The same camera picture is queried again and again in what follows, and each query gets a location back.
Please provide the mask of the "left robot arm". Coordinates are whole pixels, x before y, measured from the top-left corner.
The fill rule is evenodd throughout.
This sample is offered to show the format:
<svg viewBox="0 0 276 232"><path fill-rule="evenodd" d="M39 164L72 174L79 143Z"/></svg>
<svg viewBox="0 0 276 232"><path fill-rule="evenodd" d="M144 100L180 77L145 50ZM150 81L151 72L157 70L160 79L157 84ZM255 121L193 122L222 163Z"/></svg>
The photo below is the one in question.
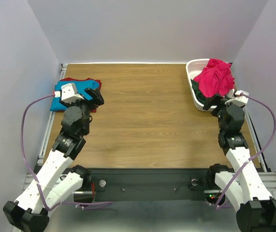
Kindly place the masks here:
<svg viewBox="0 0 276 232"><path fill-rule="evenodd" d="M91 185L91 173L77 165L59 184L57 180L76 159L89 134L91 111L104 104L99 88L86 88L87 99L78 93L74 83L65 84L52 96L58 97L66 107L57 136L46 162L37 174L30 168L33 180L14 201L8 201L3 212L11 225L23 232L42 232L49 223L50 212L66 204L75 190L87 190Z"/></svg>

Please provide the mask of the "pink t-shirt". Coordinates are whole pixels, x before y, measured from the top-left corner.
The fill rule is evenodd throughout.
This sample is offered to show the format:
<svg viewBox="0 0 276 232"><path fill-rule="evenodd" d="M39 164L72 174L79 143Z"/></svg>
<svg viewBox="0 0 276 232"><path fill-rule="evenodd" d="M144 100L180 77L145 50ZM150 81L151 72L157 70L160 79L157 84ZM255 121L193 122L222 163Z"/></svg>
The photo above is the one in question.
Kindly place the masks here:
<svg viewBox="0 0 276 232"><path fill-rule="evenodd" d="M211 58L193 80L198 83L199 90L206 98L215 94L225 96L235 86L231 64L215 58Z"/></svg>

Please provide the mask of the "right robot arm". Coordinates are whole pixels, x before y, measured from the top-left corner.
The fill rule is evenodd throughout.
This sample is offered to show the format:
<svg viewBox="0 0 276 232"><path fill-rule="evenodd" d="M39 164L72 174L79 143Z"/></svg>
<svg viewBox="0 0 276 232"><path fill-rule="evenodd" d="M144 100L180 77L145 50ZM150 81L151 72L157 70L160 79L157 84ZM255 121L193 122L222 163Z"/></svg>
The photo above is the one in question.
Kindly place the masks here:
<svg viewBox="0 0 276 232"><path fill-rule="evenodd" d="M244 106L248 103L247 92L239 90L234 98L226 99L215 94L206 99L203 110L214 106L211 114L218 119L219 146L232 165L230 171L225 165L210 166L206 184L217 187L220 194L215 202L217 210L228 201L236 212L236 221L242 232L276 232L276 199L263 183L257 172L246 139L241 129L245 122Z"/></svg>

